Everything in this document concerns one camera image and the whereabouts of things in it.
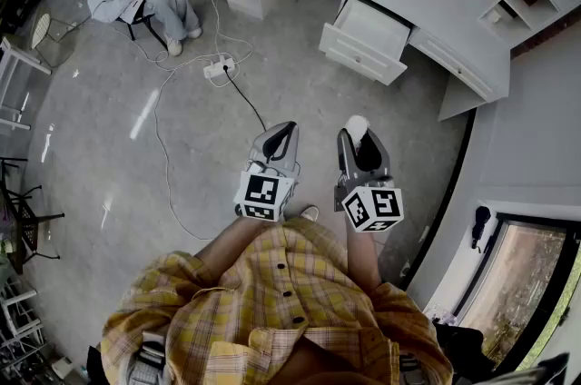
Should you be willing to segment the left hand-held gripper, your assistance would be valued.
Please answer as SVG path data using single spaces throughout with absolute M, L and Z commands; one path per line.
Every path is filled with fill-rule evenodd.
M 233 199 L 237 216 L 283 219 L 298 184 L 298 149 L 299 126 L 293 121 L 278 123 L 255 138 Z

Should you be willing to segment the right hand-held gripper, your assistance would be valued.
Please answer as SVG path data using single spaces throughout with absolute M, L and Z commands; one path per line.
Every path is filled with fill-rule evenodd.
M 350 134 L 342 128 L 337 148 L 340 177 L 334 188 L 334 211 L 344 212 L 355 232 L 385 232 L 402 222 L 402 191 L 390 175 L 389 154 L 378 136 L 368 128 L 356 153 Z

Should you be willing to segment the white object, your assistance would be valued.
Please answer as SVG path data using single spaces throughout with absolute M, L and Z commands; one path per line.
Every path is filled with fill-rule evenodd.
M 347 131 L 353 146 L 356 150 L 360 148 L 361 142 L 365 134 L 369 129 L 369 121 L 362 115 L 352 115 L 350 119 L 345 124 L 345 130 Z

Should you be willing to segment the white drawer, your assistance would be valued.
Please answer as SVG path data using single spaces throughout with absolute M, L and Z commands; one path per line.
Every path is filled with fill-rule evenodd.
M 332 61 L 389 85 L 407 66 L 400 61 L 411 27 L 365 0 L 345 0 L 323 26 L 320 50 Z
M 492 101 L 496 93 L 493 85 L 476 68 L 436 37 L 420 28 L 414 28 L 410 33 L 409 44 L 446 68 L 482 99 L 487 102 Z

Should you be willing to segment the person's right forearm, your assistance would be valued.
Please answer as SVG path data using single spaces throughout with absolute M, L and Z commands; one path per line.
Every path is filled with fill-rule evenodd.
M 376 243 L 371 233 L 355 232 L 348 219 L 345 220 L 345 224 L 348 276 L 365 293 L 370 294 L 382 283 Z

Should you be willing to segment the person's left forearm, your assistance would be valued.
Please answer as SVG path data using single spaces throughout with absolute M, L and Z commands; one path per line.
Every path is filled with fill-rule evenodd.
M 270 222 L 238 217 L 195 255 L 205 265 L 213 285 L 269 226 Z

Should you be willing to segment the white power strip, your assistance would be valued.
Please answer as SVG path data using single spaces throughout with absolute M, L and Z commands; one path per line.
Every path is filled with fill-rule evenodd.
M 230 74 L 235 70 L 235 63 L 231 57 L 221 58 L 219 62 L 211 63 L 203 68 L 204 77 L 211 80 L 214 77 Z

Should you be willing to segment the small black umbrella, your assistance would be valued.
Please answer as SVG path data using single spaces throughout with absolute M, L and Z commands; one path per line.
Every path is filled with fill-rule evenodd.
M 478 243 L 482 238 L 485 226 L 491 217 L 491 212 L 486 206 L 478 206 L 475 211 L 474 225 L 471 231 L 471 248 L 481 252 Z

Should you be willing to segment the yellow plaid shirt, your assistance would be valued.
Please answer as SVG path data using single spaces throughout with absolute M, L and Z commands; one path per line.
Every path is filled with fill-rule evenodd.
M 195 255 L 154 260 L 105 323 L 110 385 L 451 385 L 433 324 L 390 283 L 365 293 L 317 222 L 272 223 L 215 285 Z

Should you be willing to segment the black office chair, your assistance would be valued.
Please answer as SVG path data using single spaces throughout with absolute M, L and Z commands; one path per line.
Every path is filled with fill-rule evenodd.
M 151 23 L 151 19 L 152 19 L 153 15 L 145 15 L 144 14 L 144 3 L 140 4 L 140 7 L 137 9 L 137 13 L 135 15 L 135 17 L 133 18 L 131 23 L 125 23 L 127 26 L 127 30 L 130 36 L 130 39 L 132 42 L 135 42 L 135 36 L 133 33 L 133 28 L 136 25 L 139 24 L 143 24 L 145 25 L 145 27 L 148 29 L 148 31 L 150 32 L 150 34 L 161 44 L 162 48 L 165 51 L 168 51 L 168 47 L 167 44 L 165 42 L 165 40 L 163 38 L 161 38 L 156 31 L 153 29 L 152 23 Z

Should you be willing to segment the black framed window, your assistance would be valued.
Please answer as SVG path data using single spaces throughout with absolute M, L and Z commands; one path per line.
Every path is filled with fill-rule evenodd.
M 581 256 L 581 221 L 498 212 L 453 315 L 480 331 L 493 371 L 516 370 L 541 338 Z

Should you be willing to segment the black metal chair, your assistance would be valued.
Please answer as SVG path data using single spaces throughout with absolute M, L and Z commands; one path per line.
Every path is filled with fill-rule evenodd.
M 24 266 L 34 257 L 60 260 L 59 255 L 51 256 L 38 251 L 39 228 L 42 223 L 62 219 L 64 213 L 36 215 L 29 201 L 33 192 L 43 190 L 41 185 L 25 192 L 16 192 L 8 187 L 7 178 L 11 169 L 19 170 L 24 158 L 0 157 L 0 245 L 7 242 L 11 252 L 5 250 L 7 259 L 17 275 L 24 274 Z

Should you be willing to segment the round mesh seat chair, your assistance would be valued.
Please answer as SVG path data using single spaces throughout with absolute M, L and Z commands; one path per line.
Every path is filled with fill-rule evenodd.
M 77 23 L 66 23 L 52 16 L 46 4 L 36 9 L 30 47 L 36 51 L 49 68 L 64 64 L 74 53 L 73 33 Z

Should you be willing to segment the white metal chair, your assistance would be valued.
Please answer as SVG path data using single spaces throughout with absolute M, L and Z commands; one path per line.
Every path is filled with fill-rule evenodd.
M 5 104 L 6 93 L 19 64 L 26 64 L 47 75 L 51 75 L 52 70 L 39 59 L 12 45 L 5 36 L 0 41 L 0 55 L 0 125 L 9 126 L 13 130 L 30 131 L 29 124 L 20 122 L 23 110 Z

